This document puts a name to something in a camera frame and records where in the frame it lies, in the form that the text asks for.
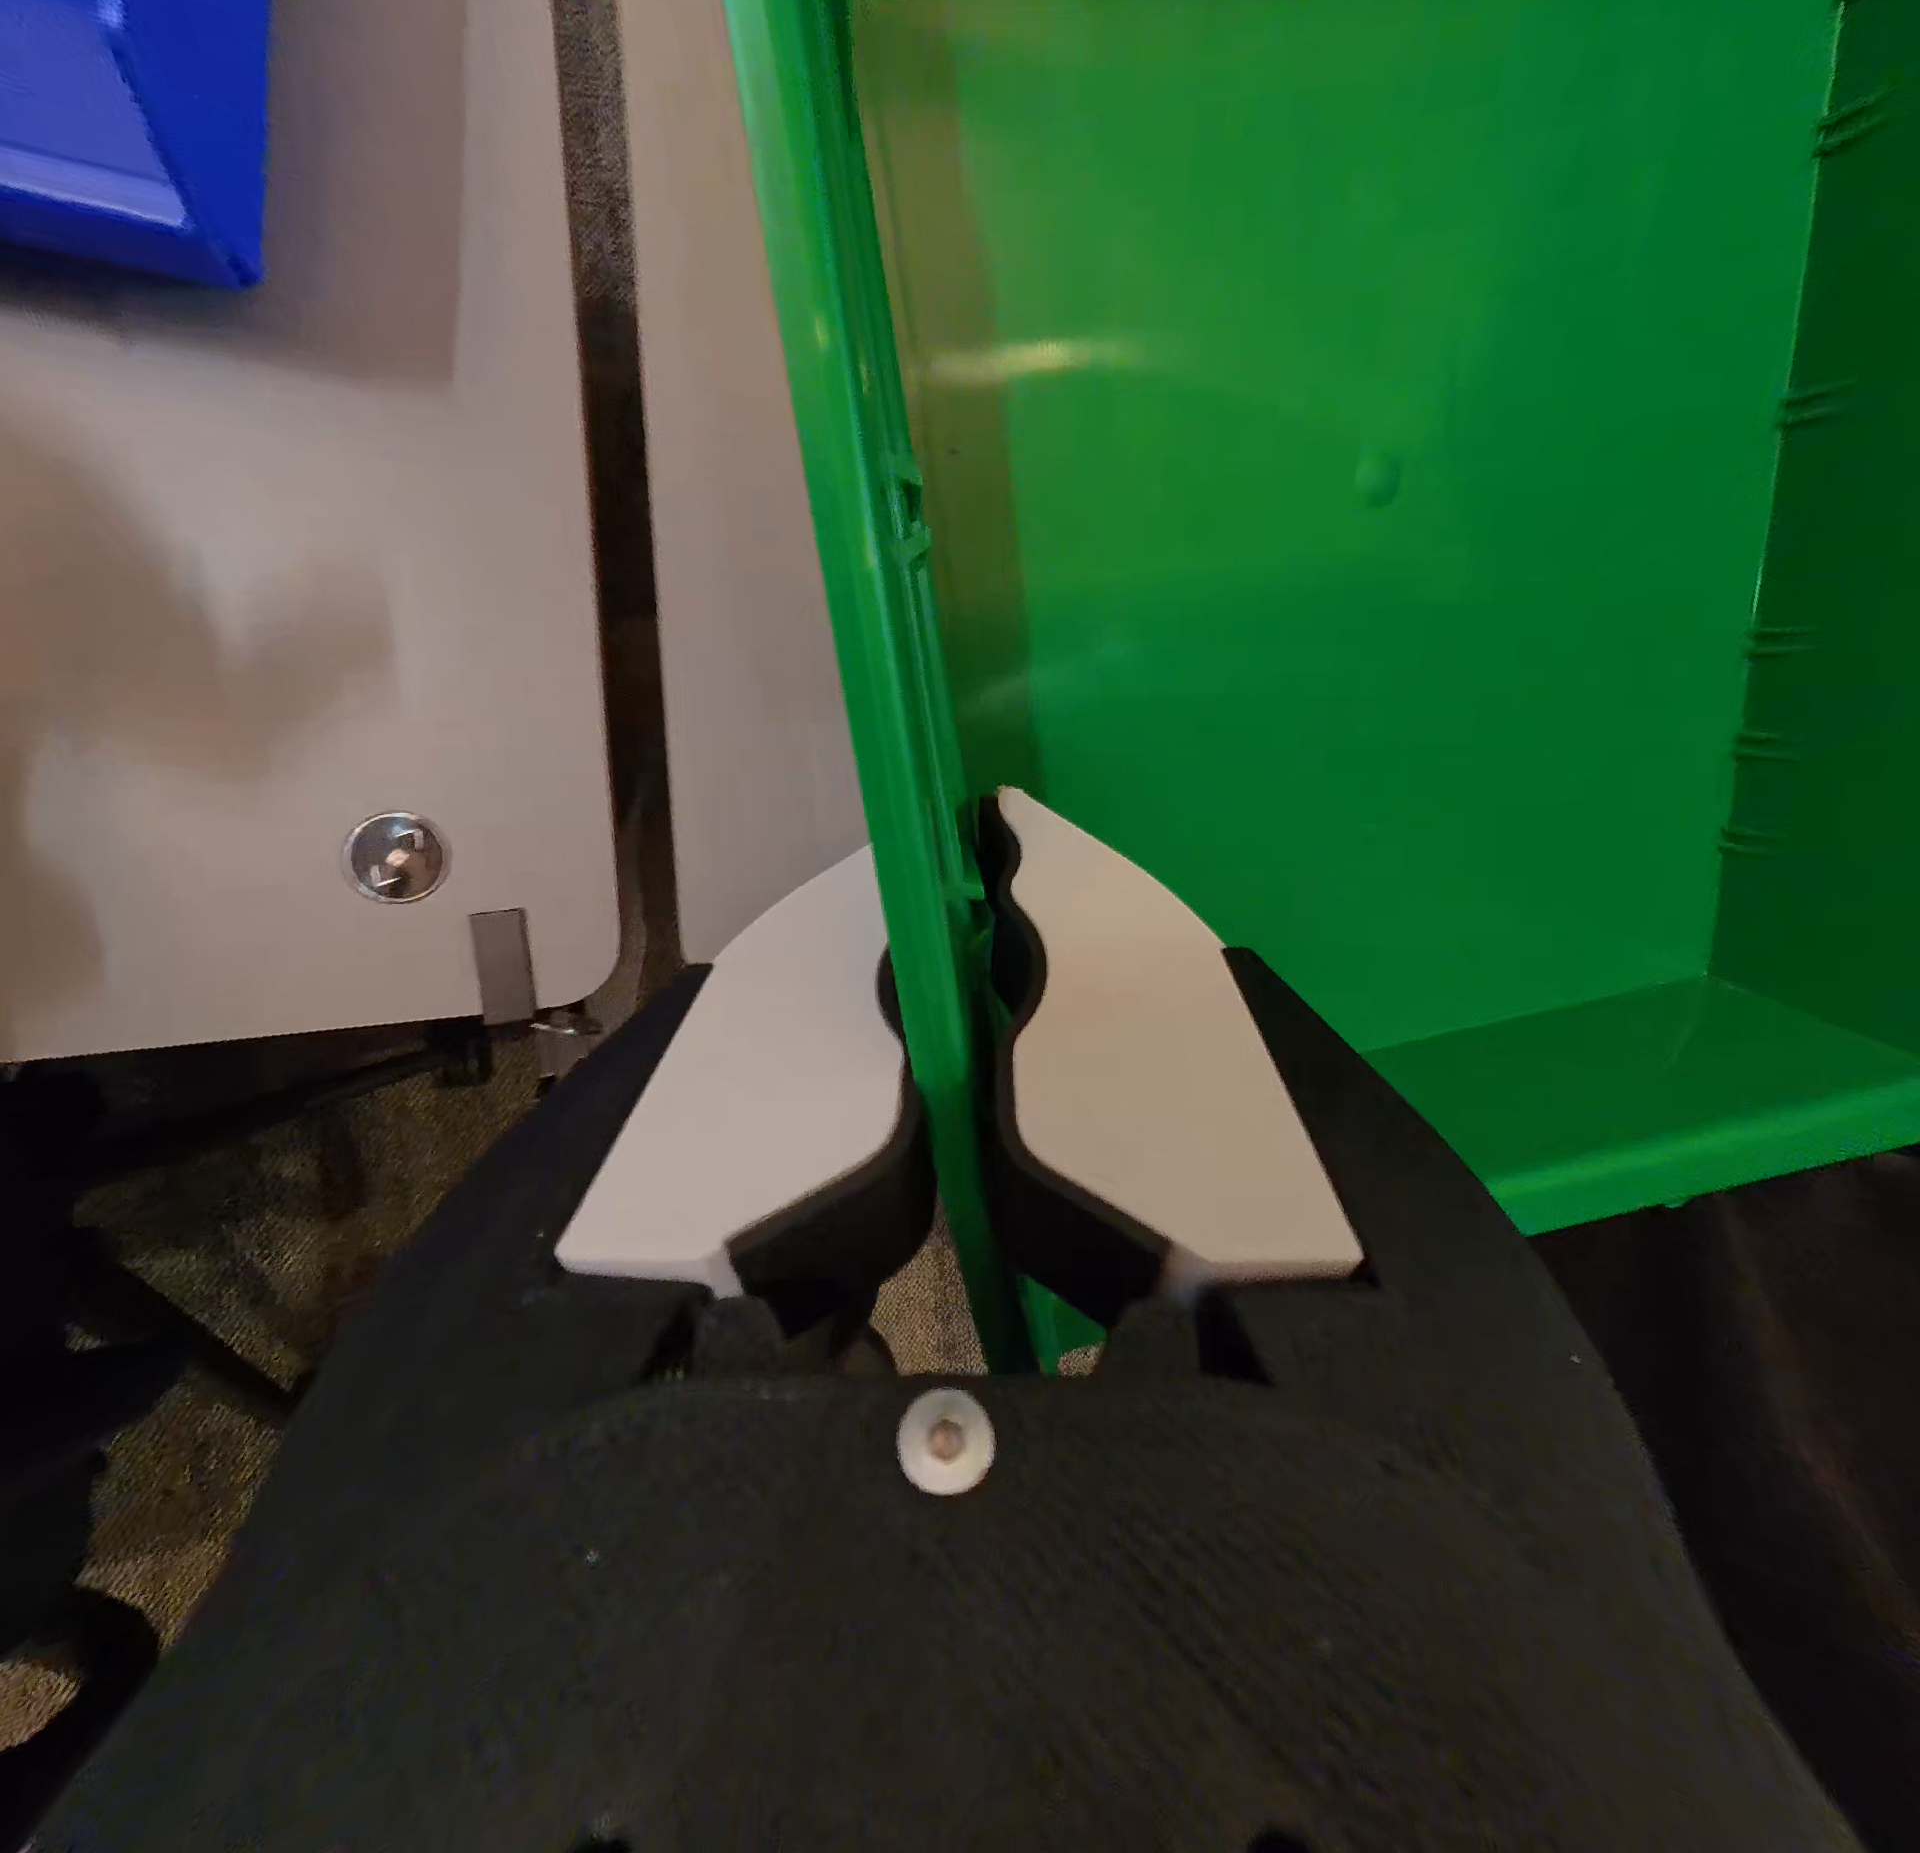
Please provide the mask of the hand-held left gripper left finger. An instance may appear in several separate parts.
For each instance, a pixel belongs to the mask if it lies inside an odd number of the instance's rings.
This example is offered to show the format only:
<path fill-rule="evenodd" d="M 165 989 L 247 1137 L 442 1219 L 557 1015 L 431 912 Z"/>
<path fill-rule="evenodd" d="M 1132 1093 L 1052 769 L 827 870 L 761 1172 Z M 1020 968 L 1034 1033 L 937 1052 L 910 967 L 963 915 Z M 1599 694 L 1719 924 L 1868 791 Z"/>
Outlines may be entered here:
<path fill-rule="evenodd" d="M 863 848 L 705 970 L 553 1258 L 574 1276 L 755 1298 L 802 1335 L 869 1313 L 936 1210 Z"/>

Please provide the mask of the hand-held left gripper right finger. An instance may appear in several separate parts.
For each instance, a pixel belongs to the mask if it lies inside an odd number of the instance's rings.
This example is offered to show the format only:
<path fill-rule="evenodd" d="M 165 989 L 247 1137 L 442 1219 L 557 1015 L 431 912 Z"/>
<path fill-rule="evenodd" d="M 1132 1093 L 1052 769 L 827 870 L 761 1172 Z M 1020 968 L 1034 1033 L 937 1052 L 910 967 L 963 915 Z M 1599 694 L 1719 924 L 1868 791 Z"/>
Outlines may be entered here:
<path fill-rule="evenodd" d="M 995 1035 L 990 1223 L 1093 1324 L 1365 1265 L 1223 937 L 1030 792 L 981 805 Z"/>

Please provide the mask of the green plastic bin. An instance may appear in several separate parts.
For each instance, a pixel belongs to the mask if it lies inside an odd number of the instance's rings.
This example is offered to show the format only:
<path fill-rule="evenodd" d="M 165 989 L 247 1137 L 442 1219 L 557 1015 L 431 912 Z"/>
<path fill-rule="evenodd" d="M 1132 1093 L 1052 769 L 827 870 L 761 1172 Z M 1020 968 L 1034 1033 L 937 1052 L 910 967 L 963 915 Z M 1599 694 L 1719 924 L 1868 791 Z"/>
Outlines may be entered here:
<path fill-rule="evenodd" d="M 1915 0 L 722 0 L 990 1370 L 975 805 L 1550 1234 L 1915 1141 Z"/>

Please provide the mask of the round metal desk cap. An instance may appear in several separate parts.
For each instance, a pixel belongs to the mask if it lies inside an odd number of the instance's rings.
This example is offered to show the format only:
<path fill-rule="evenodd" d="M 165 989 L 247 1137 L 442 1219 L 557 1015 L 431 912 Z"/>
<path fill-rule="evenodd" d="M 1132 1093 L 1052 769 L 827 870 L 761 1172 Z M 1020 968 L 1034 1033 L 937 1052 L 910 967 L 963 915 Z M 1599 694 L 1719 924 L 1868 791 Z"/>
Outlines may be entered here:
<path fill-rule="evenodd" d="M 428 901 L 447 878 L 451 848 L 434 820 L 382 810 L 351 828 L 339 865 L 346 883 L 382 908 Z"/>

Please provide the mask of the person's black sweater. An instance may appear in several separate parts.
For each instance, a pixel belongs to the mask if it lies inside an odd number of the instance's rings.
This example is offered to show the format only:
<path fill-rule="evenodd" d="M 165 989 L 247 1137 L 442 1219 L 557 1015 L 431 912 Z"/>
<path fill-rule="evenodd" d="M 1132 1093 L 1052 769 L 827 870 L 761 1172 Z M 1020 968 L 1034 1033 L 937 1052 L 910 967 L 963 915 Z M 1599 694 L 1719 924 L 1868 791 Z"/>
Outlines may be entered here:
<path fill-rule="evenodd" d="M 1917 1846 L 1917 1158 L 1534 1243 L 1748 1675 L 1870 1849 Z"/>

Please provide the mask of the blue plastic bin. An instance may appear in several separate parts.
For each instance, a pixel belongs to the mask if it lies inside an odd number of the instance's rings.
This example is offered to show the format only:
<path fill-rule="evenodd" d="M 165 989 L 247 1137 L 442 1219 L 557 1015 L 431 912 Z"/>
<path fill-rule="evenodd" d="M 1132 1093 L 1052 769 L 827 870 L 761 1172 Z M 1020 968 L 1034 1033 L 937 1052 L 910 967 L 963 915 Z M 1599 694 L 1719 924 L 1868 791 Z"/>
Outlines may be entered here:
<path fill-rule="evenodd" d="M 206 290 L 262 272 L 274 0 L 2 0 L 2 240 Z"/>

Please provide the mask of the desk metal bracket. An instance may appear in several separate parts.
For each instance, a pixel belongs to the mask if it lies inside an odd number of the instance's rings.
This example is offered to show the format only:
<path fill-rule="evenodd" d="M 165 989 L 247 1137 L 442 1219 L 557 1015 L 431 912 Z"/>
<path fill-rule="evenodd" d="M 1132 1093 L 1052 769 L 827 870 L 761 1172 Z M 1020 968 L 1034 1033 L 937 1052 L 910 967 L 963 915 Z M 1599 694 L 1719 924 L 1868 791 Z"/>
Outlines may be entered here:
<path fill-rule="evenodd" d="M 488 1028 L 530 1028 L 541 1012 L 541 1001 L 526 912 L 472 912 L 467 941 L 482 1023 Z"/>

